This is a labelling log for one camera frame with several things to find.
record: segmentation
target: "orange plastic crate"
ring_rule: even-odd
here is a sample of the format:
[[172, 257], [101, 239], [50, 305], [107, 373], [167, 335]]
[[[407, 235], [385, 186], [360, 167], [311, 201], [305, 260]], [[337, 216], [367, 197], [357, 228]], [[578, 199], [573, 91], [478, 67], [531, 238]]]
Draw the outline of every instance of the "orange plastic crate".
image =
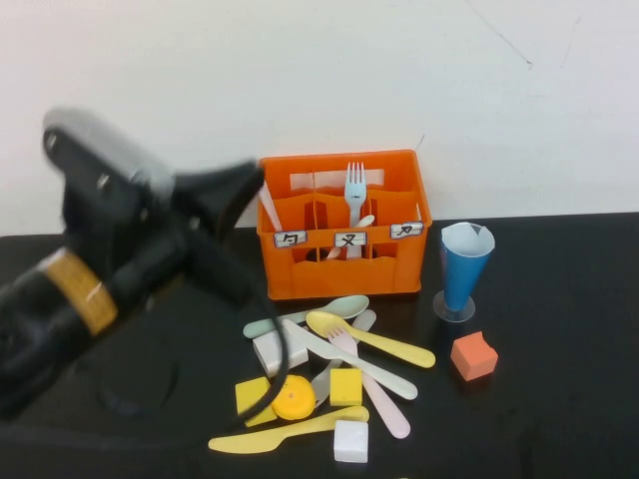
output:
[[[366, 169], [361, 217], [375, 215], [368, 228], [348, 227], [344, 180], [335, 184], [337, 176], [345, 178], [348, 163], [363, 163]], [[262, 166], [283, 227], [276, 233], [260, 203], [258, 235], [271, 299], [420, 290], [432, 218], [413, 150], [265, 158]], [[383, 185], [373, 184], [381, 172]], [[332, 185], [323, 186], [328, 177]], [[335, 245], [335, 235], [361, 233], [362, 258], [345, 260], [343, 248], [338, 259], [322, 259]]]

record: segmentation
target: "blue paper cup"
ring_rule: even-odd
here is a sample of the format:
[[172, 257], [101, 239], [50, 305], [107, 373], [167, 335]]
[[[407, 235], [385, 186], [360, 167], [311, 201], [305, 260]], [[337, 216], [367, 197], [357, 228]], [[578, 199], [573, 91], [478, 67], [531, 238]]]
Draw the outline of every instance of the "blue paper cup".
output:
[[495, 238], [486, 227], [457, 223], [441, 231], [444, 289], [433, 301], [439, 317], [461, 322], [474, 315], [470, 294], [494, 248]]

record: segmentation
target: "white foam cube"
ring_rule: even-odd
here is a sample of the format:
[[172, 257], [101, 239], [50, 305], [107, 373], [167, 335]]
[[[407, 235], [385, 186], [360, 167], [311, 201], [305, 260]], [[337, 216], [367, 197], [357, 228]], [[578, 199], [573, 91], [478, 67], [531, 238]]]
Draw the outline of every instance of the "white foam cube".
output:
[[336, 422], [332, 449], [337, 462], [368, 462], [368, 423]]
[[[297, 339], [284, 331], [289, 346], [289, 368], [309, 360], [309, 351]], [[280, 370], [280, 337], [277, 331], [271, 331], [253, 340], [253, 348], [268, 377], [275, 376]]]

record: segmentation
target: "pink plastic fork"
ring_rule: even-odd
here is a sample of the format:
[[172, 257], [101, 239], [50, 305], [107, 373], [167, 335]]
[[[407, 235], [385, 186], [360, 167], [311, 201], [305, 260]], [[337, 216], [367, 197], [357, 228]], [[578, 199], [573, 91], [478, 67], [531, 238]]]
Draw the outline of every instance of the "pink plastic fork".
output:
[[[357, 356], [357, 343], [354, 338], [341, 328], [332, 328], [327, 332], [328, 341], [339, 349]], [[361, 374], [363, 387], [377, 409], [381, 420], [397, 439], [403, 439], [410, 434], [410, 424], [401, 413], [397, 405], [388, 397], [377, 381], [366, 373]]]

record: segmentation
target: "foam cube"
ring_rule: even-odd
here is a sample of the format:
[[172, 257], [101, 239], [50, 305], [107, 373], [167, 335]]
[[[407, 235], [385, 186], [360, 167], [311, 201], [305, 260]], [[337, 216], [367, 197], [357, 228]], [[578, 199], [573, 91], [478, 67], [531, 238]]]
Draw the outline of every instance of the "foam cube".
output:
[[[258, 377], [250, 381], [236, 384], [236, 403], [238, 413], [244, 412], [253, 406], [264, 396], [269, 390], [269, 380], [265, 377]], [[273, 408], [269, 405], [264, 411], [253, 419], [246, 422], [247, 426], [255, 426], [264, 422], [275, 421], [276, 416]]]
[[361, 406], [361, 370], [330, 370], [330, 405]]
[[368, 423], [337, 421], [332, 450], [337, 462], [368, 462]]
[[466, 381], [490, 374], [497, 364], [497, 357], [481, 331], [456, 339], [450, 353], [450, 359]]
[[[303, 364], [309, 360], [307, 348], [284, 331], [289, 346], [289, 368]], [[253, 348], [268, 377], [275, 376], [280, 370], [280, 337], [277, 331], [271, 331], [253, 340]]]

